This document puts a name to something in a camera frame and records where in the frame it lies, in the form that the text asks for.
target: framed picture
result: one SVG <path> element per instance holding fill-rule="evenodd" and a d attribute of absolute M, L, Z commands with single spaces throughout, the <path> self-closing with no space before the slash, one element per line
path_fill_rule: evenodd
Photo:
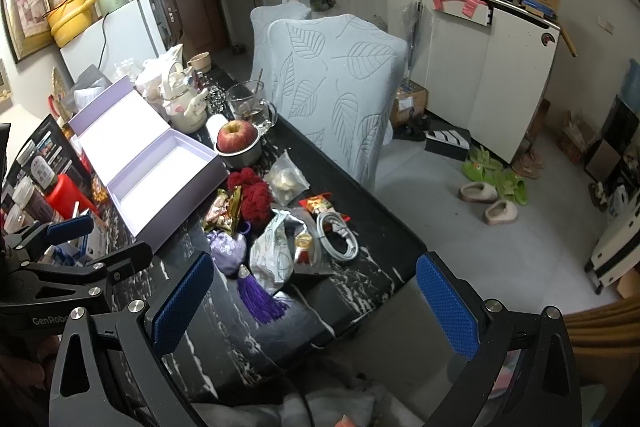
<path fill-rule="evenodd" d="M 11 86 L 9 85 L 9 78 L 6 76 L 6 70 L 4 68 L 4 60 L 0 58 L 0 102 L 11 98 Z"/>
<path fill-rule="evenodd" d="M 2 12 L 16 62 L 53 44 L 49 0 L 2 0 Z"/>

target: yellow bucket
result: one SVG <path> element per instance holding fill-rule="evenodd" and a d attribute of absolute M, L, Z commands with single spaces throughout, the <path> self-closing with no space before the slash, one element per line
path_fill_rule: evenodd
<path fill-rule="evenodd" d="M 65 0 L 56 6 L 47 21 L 51 27 L 51 35 L 56 44 L 63 48 L 80 33 L 91 26 L 92 19 L 89 8 L 97 0 Z"/>

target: black marble table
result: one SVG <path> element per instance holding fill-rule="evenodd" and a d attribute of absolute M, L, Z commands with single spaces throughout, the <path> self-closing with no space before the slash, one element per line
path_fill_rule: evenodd
<path fill-rule="evenodd" d="M 207 74 L 210 112 L 227 111 L 223 89 L 233 82 L 219 69 Z M 211 146 L 206 129 L 193 137 Z M 217 272 L 177 350 L 164 357 L 174 382 L 192 401 L 228 401 L 353 330 L 414 276 L 415 263 L 426 252 L 413 232 L 287 121 L 281 119 L 262 140 L 258 174 L 288 150 L 310 184 L 305 194 L 332 192 L 335 208 L 351 216 L 360 252 L 348 265 L 332 261 L 335 272 L 330 277 L 287 283 L 279 298 L 286 300 L 289 310 L 268 325 L 259 325 L 245 309 L 236 281 Z M 114 287 L 114 309 L 123 309 L 133 299 L 148 299 L 193 251 L 209 251 L 201 221 L 212 199 L 213 194 L 182 223 L 147 270 Z M 132 243 L 113 207 L 106 208 L 103 217 L 109 226 L 110 251 Z M 126 368 L 122 370 L 130 383 Z"/>

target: red apple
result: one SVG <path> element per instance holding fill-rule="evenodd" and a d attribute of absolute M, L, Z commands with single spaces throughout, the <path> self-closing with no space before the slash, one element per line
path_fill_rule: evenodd
<path fill-rule="evenodd" d="M 218 150 L 230 154 L 249 147 L 258 136 L 258 130 L 249 122 L 232 120 L 218 132 Z"/>

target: red container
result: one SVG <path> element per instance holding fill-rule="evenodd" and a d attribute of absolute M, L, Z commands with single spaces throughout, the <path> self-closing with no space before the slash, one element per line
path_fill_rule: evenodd
<path fill-rule="evenodd" d="M 58 174 L 58 184 L 46 197 L 49 204 L 59 211 L 65 219 L 71 219 L 74 215 L 76 201 L 80 202 L 80 212 L 86 208 L 90 209 L 96 216 L 99 216 L 98 209 L 82 194 L 76 184 L 66 174 Z"/>

